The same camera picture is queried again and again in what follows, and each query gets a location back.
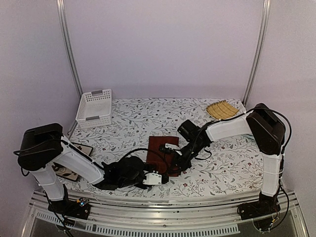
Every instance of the aluminum frame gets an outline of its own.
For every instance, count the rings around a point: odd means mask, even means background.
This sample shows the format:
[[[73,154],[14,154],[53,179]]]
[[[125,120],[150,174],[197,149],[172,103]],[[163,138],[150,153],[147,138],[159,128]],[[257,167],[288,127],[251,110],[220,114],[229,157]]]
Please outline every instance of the aluminum frame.
[[[287,193],[290,199],[289,214],[294,222],[293,228],[298,236],[307,237],[308,232],[304,219],[302,219],[297,198],[293,191],[287,191]],[[137,232],[140,233],[139,236],[144,232],[156,233],[155,236],[165,237],[177,237],[179,232],[185,231],[195,233],[195,236],[199,237],[205,236],[207,230],[225,229],[264,218],[242,221],[237,214],[237,206],[243,202],[257,200],[258,192],[227,195],[222,198],[194,197],[175,198],[175,200],[148,200],[135,197],[95,195],[98,196],[97,198],[89,193],[69,190],[70,199],[75,200],[82,196],[90,198],[91,213],[87,221],[74,219],[76,224],[73,228],[88,233],[105,234],[106,236],[117,236],[105,233],[106,230],[112,230],[114,233],[119,231]],[[278,200],[281,205],[281,212],[285,212],[287,207],[285,194],[280,193]],[[29,204],[29,215],[22,237],[30,236],[36,218],[58,224],[47,207],[48,203],[44,193],[41,190],[35,191]]]
[[[56,1],[57,1],[57,10],[58,10],[58,15],[59,15],[61,31],[62,31],[64,44],[65,44],[65,48],[66,48],[66,52],[67,52],[67,56],[68,56],[68,60],[69,60],[69,65],[70,65],[70,68],[72,71],[74,84],[75,84],[75,87],[76,87],[76,90],[77,90],[77,93],[78,93],[78,96],[80,99],[82,96],[82,93],[83,93],[83,89],[82,89],[82,85],[81,85],[81,82],[79,79],[78,71],[77,71],[76,64],[75,64],[75,58],[74,58],[73,50],[71,47],[71,41],[70,41],[68,25],[67,25],[67,20],[66,20],[64,0],[56,0]],[[250,75],[249,75],[249,79],[247,82],[246,90],[245,90],[245,93],[243,95],[243,98],[241,99],[241,101],[245,107],[247,106],[247,103],[249,101],[250,93],[251,93],[251,90],[253,87],[253,83],[254,83],[254,80],[256,77],[256,73],[257,73],[257,68],[258,68],[259,61],[260,61],[260,55],[261,55],[261,51],[263,48],[266,30],[267,30],[267,25],[268,25],[268,20],[269,20],[270,5],[271,5],[271,0],[264,0],[259,37],[258,37],[257,46],[256,46],[256,52],[255,52],[254,59],[252,62],[252,67],[250,70]]]
[[[248,83],[246,86],[246,91],[245,91],[245,93],[243,95],[243,99],[242,99],[242,103],[246,108],[247,108],[247,104],[249,102],[251,90],[252,90],[252,87],[253,87],[253,84],[254,84],[254,81],[256,78],[256,73],[257,73],[257,69],[258,69],[258,65],[259,65],[259,61],[260,61],[260,55],[261,55],[261,51],[262,51],[265,36],[266,36],[266,31],[267,31],[267,26],[268,26],[268,21],[269,21],[270,4],[271,4],[270,0],[264,0],[256,52],[255,52],[255,56],[254,56],[254,59],[252,62],[252,67],[250,70],[250,75],[249,75]]]
[[[73,80],[74,80],[74,84],[75,84],[75,87],[77,90],[78,97],[79,97],[79,99],[81,99],[83,90],[82,90],[81,82],[79,79],[78,71],[76,68],[73,50],[71,47],[70,36],[69,36],[67,20],[66,20],[64,0],[56,0],[56,2],[57,2],[57,10],[58,10],[61,32],[62,32],[63,39],[64,39],[64,44],[65,44],[65,49],[66,49],[66,53],[67,53],[67,57],[68,57],[68,61],[69,61],[69,66],[70,66],[70,69],[71,69],[71,72],[73,75]]]

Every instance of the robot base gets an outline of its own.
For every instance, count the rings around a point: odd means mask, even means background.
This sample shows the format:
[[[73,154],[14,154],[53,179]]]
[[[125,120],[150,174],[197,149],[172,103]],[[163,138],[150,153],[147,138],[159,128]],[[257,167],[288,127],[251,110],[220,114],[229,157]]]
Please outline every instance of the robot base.
[[[49,201],[48,210],[65,216],[87,220],[91,206],[88,200],[71,201],[68,199],[68,191],[64,185],[64,199],[60,201]]]
[[[237,213],[242,220],[247,220],[279,212],[281,208],[277,200],[278,192],[273,197],[260,193],[258,201],[246,202],[239,205]]]
[[[280,205],[276,206],[262,206],[260,201],[247,202],[238,206],[237,213],[242,220],[265,216],[280,211]]]

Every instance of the basket handle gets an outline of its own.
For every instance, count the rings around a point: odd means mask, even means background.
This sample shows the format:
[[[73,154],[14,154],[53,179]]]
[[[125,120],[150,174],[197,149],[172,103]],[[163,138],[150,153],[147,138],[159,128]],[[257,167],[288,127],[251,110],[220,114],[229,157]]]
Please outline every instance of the basket handle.
[[[85,118],[86,121],[97,120],[97,119],[100,119],[100,117],[99,116],[92,116],[92,117]]]
[[[95,90],[91,92],[92,96],[103,95],[103,90]]]

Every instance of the table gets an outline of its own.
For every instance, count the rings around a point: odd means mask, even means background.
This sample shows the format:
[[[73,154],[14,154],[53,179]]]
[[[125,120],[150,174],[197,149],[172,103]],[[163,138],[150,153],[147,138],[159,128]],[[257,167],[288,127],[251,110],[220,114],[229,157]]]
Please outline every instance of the table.
[[[147,148],[149,136],[178,136],[180,147],[186,141],[177,132],[179,125],[187,119],[202,126],[212,120],[206,107],[216,99],[114,99],[112,124],[103,127],[80,129],[76,127],[70,140],[94,147],[92,158],[98,163],[119,160],[135,148]],[[227,100],[244,112],[240,100]],[[253,139],[245,136],[226,138],[211,144],[210,159],[194,159],[192,168],[179,177],[171,177],[165,185],[143,190],[126,187],[115,191],[99,190],[80,178],[71,182],[60,178],[70,190],[99,195],[138,198],[193,198],[224,196],[259,190],[262,185],[262,157]],[[146,153],[137,156],[146,160]],[[209,154],[201,152],[198,157]]]

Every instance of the white plastic basket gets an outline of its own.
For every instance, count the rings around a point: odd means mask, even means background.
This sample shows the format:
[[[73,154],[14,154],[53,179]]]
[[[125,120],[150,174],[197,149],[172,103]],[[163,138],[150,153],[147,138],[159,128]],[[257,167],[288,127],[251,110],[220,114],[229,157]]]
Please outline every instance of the white plastic basket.
[[[81,97],[76,121],[81,128],[98,127],[112,123],[112,91],[97,90]]]

